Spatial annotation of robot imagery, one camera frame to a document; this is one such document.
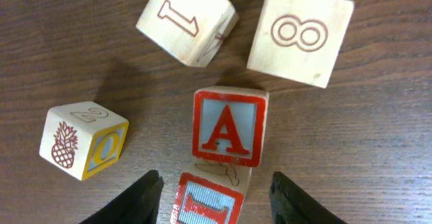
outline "pineapple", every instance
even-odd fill
[[[57,134],[54,135],[55,144],[51,149],[51,156],[56,163],[66,169],[74,165],[74,149],[78,150],[76,146],[78,144],[78,138],[75,133],[76,130],[74,130],[74,127],[68,126],[66,122],[63,121],[63,123],[59,123]]]

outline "red letter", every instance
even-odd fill
[[[222,127],[227,128],[227,133],[221,133]],[[240,137],[238,136],[236,123],[231,114],[230,107],[226,105],[223,108],[221,117],[216,123],[215,129],[209,138],[209,141],[202,145],[204,149],[217,150],[217,145],[215,144],[216,139],[226,139],[231,142],[232,147],[227,147],[227,152],[236,153],[241,155],[248,155],[249,151],[243,148]]]
[[[184,211],[192,211],[198,215],[202,215],[208,219],[216,221],[218,224],[224,224],[227,219],[228,209],[215,210],[211,207],[205,206],[201,203],[197,203],[192,199],[192,195],[188,194],[186,197],[186,203],[184,205]]]

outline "wooden cube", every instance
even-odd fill
[[[115,163],[129,121],[94,103],[48,110],[39,155],[79,180]]]
[[[180,177],[171,224],[234,224],[248,190],[250,167],[195,159]]]
[[[183,64],[206,67],[237,21],[228,0],[150,0],[136,27]]]
[[[248,69],[325,88],[353,9],[351,0],[265,0]]]
[[[258,167],[269,93],[214,86],[194,96],[192,154],[200,159]]]

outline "table top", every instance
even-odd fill
[[[79,223],[150,169],[168,223],[191,161],[195,90],[270,92],[261,165],[239,223],[270,223],[282,171],[348,223],[432,222],[432,0],[354,0],[329,86],[246,69],[264,0],[206,68],[183,66],[135,24],[148,0],[2,0],[0,223]],[[39,157],[50,107],[95,101],[130,129],[120,160],[78,181]]]

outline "red border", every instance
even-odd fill
[[[229,216],[228,224],[237,223],[238,217],[240,216],[240,211],[242,209],[243,199],[244,199],[241,193],[231,190],[227,187],[220,186],[219,184],[210,182],[207,179],[197,177],[190,173],[183,173],[182,176],[180,177],[177,194],[175,195],[174,208],[171,214],[171,224],[180,223],[178,222],[178,217],[181,211],[180,209],[182,207],[184,195],[186,192],[186,184],[188,183],[188,181],[192,181],[194,183],[208,187],[212,190],[218,191],[219,193],[225,194],[226,196],[230,196],[234,198],[234,205],[232,207],[231,215]]]
[[[252,143],[252,158],[245,159],[242,157],[227,156],[218,153],[204,152],[199,150],[201,109],[204,99],[213,99],[219,101],[254,103],[256,105],[256,119],[254,139]],[[245,96],[239,94],[229,94],[221,92],[199,91],[195,93],[194,99],[194,123],[192,133],[192,154],[198,158],[218,161],[222,163],[231,163],[247,167],[258,167],[261,160],[261,145],[263,143],[264,118],[265,118],[266,100],[259,96]]]

